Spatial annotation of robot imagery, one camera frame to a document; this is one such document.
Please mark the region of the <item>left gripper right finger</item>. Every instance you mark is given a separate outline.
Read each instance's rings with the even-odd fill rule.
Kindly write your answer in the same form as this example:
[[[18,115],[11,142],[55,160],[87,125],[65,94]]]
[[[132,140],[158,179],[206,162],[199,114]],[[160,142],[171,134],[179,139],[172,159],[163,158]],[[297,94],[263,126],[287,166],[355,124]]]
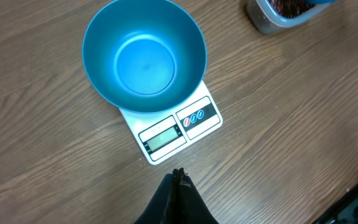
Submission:
[[[217,224],[184,168],[174,169],[172,176],[166,205],[166,223]]]

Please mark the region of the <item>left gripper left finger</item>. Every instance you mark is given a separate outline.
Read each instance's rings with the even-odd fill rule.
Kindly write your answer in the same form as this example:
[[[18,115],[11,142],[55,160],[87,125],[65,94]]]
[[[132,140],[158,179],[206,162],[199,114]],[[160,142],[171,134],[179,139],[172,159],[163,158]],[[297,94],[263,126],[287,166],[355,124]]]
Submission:
[[[166,174],[149,204],[134,224],[159,224],[167,206],[168,196],[172,189],[173,174]]]

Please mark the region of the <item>blue plastic measuring scoop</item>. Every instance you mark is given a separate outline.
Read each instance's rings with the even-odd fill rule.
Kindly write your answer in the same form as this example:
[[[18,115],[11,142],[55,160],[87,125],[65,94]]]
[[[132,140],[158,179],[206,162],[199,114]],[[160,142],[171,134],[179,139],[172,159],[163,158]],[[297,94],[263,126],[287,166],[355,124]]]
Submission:
[[[331,4],[337,0],[306,0],[310,4]]]

